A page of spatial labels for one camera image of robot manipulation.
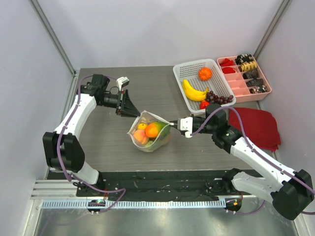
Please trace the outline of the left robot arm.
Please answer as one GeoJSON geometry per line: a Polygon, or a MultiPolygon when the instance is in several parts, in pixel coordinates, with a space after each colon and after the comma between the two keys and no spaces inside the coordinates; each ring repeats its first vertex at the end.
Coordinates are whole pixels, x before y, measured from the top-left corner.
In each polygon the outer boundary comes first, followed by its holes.
{"type": "Polygon", "coordinates": [[[62,171],[68,181],[76,179],[86,185],[94,196],[100,196],[105,191],[105,184],[102,174],[86,162],[79,143],[79,136],[88,117],[97,106],[113,108],[121,117],[140,116],[125,88],[129,79],[116,79],[117,93],[108,89],[111,80],[112,77],[102,74],[81,79],[67,115],[53,132],[46,132],[42,139],[47,165],[62,171]]]}

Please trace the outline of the orange toy pineapple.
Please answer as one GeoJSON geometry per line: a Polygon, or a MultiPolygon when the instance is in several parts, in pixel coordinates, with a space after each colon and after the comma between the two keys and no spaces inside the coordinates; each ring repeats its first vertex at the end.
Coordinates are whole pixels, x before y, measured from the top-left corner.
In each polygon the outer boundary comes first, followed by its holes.
{"type": "Polygon", "coordinates": [[[170,133],[168,133],[167,135],[157,137],[152,144],[152,148],[153,149],[160,148],[161,146],[167,144],[169,142],[170,138],[171,138],[170,133]]]}

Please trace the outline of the clear spotted zip bag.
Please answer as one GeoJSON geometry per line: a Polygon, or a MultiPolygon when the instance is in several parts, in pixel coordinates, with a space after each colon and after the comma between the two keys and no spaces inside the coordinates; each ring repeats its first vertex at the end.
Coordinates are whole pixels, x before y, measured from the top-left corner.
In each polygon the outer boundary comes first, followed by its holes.
{"type": "Polygon", "coordinates": [[[171,123],[148,111],[143,111],[127,132],[133,144],[143,152],[153,152],[170,140],[171,123]]]}

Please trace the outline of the yellow orange mango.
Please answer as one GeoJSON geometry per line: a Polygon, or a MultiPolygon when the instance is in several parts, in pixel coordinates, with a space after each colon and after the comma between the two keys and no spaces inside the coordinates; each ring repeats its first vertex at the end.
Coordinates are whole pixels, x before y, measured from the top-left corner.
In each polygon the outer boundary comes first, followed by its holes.
{"type": "Polygon", "coordinates": [[[159,136],[167,135],[170,132],[170,125],[160,121],[151,122],[145,129],[149,138],[155,139],[159,136]]]}

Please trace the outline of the peach fruit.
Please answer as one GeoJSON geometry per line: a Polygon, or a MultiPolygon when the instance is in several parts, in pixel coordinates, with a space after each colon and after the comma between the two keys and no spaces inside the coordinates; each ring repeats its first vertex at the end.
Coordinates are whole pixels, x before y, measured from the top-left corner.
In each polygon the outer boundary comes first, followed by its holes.
{"type": "Polygon", "coordinates": [[[145,145],[149,141],[149,137],[146,135],[145,130],[137,129],[133,134],[137,143],[145,145]]]}

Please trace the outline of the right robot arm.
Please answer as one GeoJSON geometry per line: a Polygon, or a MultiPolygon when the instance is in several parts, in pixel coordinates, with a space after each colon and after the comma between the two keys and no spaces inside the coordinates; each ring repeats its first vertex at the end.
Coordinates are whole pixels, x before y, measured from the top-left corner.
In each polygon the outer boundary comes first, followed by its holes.
{"type": "Polygon", "coordinates": [[[259,149],[245,135],[244,128],[237,129],[227,121],[226,110],[231,110],[237,118],[239,114],[233,107],[210,104],[206,107],[205,117],[188,116],[170,122],[186,138],[210,134],[215,145],[227,153],[243,160],[262,177],[232,169],[222,188],[227,194],[236,191],[255,195],[273,205],[284,218],[294,220],[299,214],[312,215],[306,207],[315,199],[312,178],[305,170],[295,171],[278,162],[259,149]]]}

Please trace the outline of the small orange fruit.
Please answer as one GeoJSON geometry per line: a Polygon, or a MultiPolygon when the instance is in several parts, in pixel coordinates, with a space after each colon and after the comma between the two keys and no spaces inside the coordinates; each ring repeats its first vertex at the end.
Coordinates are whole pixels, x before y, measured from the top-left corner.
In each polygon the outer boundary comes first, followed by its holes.
{"type": "Polygon", "coordinates": [[[146,123],[140,123],[137,126],[138,130],[145,130],[148,125],[146,123]]]}

